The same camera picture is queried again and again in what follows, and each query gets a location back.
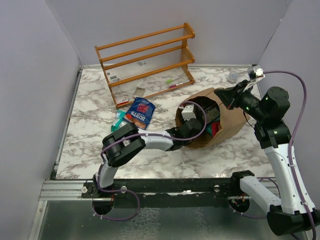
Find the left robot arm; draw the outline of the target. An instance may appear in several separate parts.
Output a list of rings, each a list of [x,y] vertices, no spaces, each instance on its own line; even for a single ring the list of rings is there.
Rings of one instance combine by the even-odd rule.
[[[127,164],[142,150],[179,150],[200,137],[206,126],[206,120],[192,118],[179,127],[162,132],[142,130],[133,123],[119,128],[102,140],[102,164],[95,175],[94,193],[101,198],[111,193],[110,187],[118,168]]]

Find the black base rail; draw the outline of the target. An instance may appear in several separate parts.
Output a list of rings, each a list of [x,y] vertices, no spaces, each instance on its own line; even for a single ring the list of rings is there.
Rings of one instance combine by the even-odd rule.
[[[106,190],[94,180],[83,184],[81,197],[101,210],[227,207],[229,198],[243,194],[240,180],[253,175],[245,170],[230,178],[116,179]]]

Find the green capped marker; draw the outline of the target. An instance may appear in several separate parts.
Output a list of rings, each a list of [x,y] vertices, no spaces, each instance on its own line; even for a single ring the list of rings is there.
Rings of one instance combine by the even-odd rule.
[[[179,75],[179,76],[177,76],[177,77],[175,77],[175,78],[168,79],[168,80],[166,81],[166,83],[169,84],[169,83],[171,83],[171,82],[173,82],[173,81],[176,81],[176,80],[182,78],[182,77],[185,76],[185,75],[186,75],[186,74],[183,73],[183,74],[181,74],[181,75]]]

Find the red white staple box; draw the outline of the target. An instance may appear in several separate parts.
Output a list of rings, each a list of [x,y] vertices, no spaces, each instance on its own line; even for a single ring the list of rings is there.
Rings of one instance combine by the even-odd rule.
[[[118,97],[115,99],[116,100],[116,104],[117,105],[121,105],[121,104],[124,104],[124,103],[128,103],[129,100],[126,96],[123,96],[123,97]]]

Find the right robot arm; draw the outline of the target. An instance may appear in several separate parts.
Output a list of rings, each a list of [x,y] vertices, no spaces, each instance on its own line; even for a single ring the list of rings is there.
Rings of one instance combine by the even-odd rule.
[[[249,81],[243,80],[233,87],[217,88],[214,94],[228,110],[240,108],[256,121],[254,134],[271,163],[280,196],[251,173],[231,181],[230,191],[236,196],[249,195],[264,211],[271,231],[277,236],[318,226],[320,211],[304,186],[294,148],[289,145],[292,135],[283,121],[290,107],[288,92],[273,86],[258,99],[251,94]]]

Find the small clear plastic jar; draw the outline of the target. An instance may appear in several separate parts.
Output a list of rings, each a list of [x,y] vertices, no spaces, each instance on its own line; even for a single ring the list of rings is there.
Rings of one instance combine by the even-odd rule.
[[[236,84],[239,77],[240,77],[240,74],[237,71],[233,71],[232,70],[232,71],[229,72],[229,75],[227,77],[227,81],[230,84]]]

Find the brown paper bag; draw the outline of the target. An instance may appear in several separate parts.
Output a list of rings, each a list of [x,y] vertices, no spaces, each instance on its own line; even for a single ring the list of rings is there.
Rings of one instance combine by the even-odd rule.
[[[220,121],[221,130],[214,137],[204,131],[187,146],[188,148],[200,149],[216,145],[229,139],[236,135],[250,118],[249,116],[244,115],[243,110],[240,108],[228,110],[215,95],[214,90],[215,89],[212,87],[207,88],[191,95],[186,100],[199,104],[205,110],[208,121],[207,125]]]

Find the teal snack packet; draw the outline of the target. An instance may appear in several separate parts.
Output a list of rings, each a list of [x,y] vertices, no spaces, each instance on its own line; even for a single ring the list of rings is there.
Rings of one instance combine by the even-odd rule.
[[[121,128],[127,124],[127,122],[124,120],[125,114],[126,114],[125,111],[117,110],[116,119],[113,121],[111,128],[110,128],[111,132],[115,132],[116,130],[118,130],[119,128]]]

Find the purple capped marker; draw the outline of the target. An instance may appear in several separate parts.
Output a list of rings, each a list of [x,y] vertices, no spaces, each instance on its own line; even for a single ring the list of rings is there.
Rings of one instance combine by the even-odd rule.
[[[175,87],[177,87],[177,86],[180,86],[180,85],[183,85],[183,84],[187,84],[187,83],[189,83],[189,82],[187,81],[187,82],[181,82],[181,83],[173,84],[173,85],[170,85],[169,88],[170,88],[170,89],[171,89],[171,88],[175,88]]]

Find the staple strip upper shelf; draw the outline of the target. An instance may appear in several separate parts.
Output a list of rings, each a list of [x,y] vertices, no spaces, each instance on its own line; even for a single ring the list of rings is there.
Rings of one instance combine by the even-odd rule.
[[[146,62],[138,61],[137,64],[138,64],[139,66],[144,66],[144,65],[146,65],[147,63],[146,63]]]

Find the blue Burts chips bag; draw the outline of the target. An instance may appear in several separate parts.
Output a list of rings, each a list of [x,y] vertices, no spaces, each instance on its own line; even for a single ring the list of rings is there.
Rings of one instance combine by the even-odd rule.
[[[123,120],[134,123],[138,128],[146,130],[151,122],[156,106],[142,97],[136,97],[125,113]]]

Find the red snack packet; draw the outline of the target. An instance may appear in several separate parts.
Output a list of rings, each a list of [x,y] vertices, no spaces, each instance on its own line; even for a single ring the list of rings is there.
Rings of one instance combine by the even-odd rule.
[[[212,137],[214,137],[219,131],[221,130],[221,124],[220,121],[213,122],[209,125],[207,125],[205,131],[210,134]]]

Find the wooden three-tier rack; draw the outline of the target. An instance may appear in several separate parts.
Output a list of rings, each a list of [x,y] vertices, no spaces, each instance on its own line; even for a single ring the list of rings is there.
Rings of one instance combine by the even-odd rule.
[[[110,48],[121,47],[125,44],[131,44],[136,41],[159,37],[160,35],[169,34],[174,31],[181,31],[181,35],[170,37],[167,40],[131,49],[125,52],[114,54],[111,56],[102,56],[102,51]],[[166,92],[192,85],[195,83],[194,77],[189,70],[189,64],[195,62],[195,57],[191,53],[188,40],[195,38],[196,33],[189,23],[166,28],[163,30],[143,34],[140,36],[128,38],[125,40],[109,43],[102,46],[95,46],[95,52],[101,65],[107,86],[109,88],[112,100],[117,109],[131,104],[133,101],[128,100],[127,103],[116,104],[116,96],[113,88],[147,78],[149,76],[166,72],[172,69],[181,68],[186,75],[189,83],[179,85],[174,88],[166,88],[164,90],[147,95],[146,98],[155,97]],[[146,62],[146,65],[140,66],[137,62]],[[119,81],[109,82],[107,72],[116,75]]]

